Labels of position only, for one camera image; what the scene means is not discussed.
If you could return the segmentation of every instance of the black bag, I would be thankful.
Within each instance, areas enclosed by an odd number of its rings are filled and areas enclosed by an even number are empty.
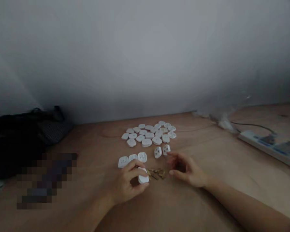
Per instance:
[[[0,117],[0,179],[34,167],[46,146],[58,143],[72,128],[57,106],[54,111],[34,109]]]

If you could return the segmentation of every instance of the cable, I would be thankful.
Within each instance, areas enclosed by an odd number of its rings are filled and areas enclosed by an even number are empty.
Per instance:
[[[257,126],[257,127],[261,127],[261,128],[264,128],[268,131],[270,131],[272,134],[276,134],[273,130],[267,128],[267,127],[264,127],[264,126],[261,126],[261,125],[257,125],[257,124],[248,124],[248,123],[238,123],[238,122],[231,122],[233,124],[237,124],[237,125],[246,125],[246,126]]]

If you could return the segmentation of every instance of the white wall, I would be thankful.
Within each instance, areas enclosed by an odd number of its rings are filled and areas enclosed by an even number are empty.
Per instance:
[[[78,123],[286,102],[290,0],[0,0],[0,54]]]
[[[41,105],[0,56],[0,116],[24,113]]]

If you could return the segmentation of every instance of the white power strip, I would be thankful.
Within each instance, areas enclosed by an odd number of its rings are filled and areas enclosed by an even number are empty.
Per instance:
[[[281,147],[281,145],[265,143],[260,140],[261,137],[255,135],[250,130],[241,132],[238,138],[290,166],[290,152],[280,150],[279,147]]]

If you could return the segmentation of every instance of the table surface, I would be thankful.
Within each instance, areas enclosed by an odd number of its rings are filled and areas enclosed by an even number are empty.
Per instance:
[[[290,139],[290,104],[247,107],[232,120],[270,127],[278,141]],[[16,179],[8,181],[0,193],[0,231],[60,231],[88,200],[112,184],[119,172],[121,156],[144,151],[146,167],[168,170],[165,157],[154,158],[156,146],[129,148],[121,136],[139,124],[154,125],[163,120],[174,125],[177,138],[172,151],[190,155],[208,174],[255,197],[290,217],[290,167],[255,149],[219,128],[210,120],[181,113],[115,122],[83,124],[49,152],[76,152],[77,168],[72,179],[57,191],[45,209],[17,210],[19,189]],[[267,135],[262,128],[239,126]],[[206,191],[194,189],[169,175],[152,180],[140,196],[114,207],[97,231],[242,231],[229,213]]]

